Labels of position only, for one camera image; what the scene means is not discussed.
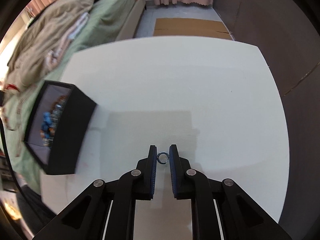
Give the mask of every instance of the gray wall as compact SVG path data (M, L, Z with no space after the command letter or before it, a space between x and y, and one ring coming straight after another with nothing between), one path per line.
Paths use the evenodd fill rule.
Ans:
M302 239L320 215L320 36L293 0L213 0L213 8L237 41L259 47L275 79L290 143L279 224Z

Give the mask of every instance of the bed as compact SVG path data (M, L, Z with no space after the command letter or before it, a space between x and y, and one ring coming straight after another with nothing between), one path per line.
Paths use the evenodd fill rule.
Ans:
M16 131L6 130L5 135L13 170L21 174L36 193L41 194L41 168L21 143L23 138L21 132L25 131L33 103L44 80L59 81L71 56L80 50L133 38L144 8L145 0L99 0L93 5L87 24L68 47L58 67L34 84L32 90L29 89L22 94L21 98L25 97L25 102L21 108L21 128ZM6 115L12 126L18 120L16 111L20 100L17 96L13 96L5 106Z

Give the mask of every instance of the table surface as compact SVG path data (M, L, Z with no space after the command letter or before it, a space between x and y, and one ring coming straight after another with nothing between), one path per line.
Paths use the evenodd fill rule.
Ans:
M151 37L73 55L62 82L98 107L76 174L41 176L42 198L61 211L95 179L111 181L176 144L191 167L232 178L278 221L289 142L276 84L256 46L206 37ZM192 239L189 200L175 200L169 164L157 164L152 201L137 201L135 239Z

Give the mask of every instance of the black box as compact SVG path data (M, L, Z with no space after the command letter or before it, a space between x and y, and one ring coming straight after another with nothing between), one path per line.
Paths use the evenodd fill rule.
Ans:
M75 173L82 141L96 105L75 85L44 82L33 105L23 141L47 174Z

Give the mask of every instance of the gray floor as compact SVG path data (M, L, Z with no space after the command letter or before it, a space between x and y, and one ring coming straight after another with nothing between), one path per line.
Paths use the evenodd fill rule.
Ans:
M212 21L221 21L212 7L200 5L168 5L151 6L144 11L138 26L135 38L151 37L157 18L194 18Z

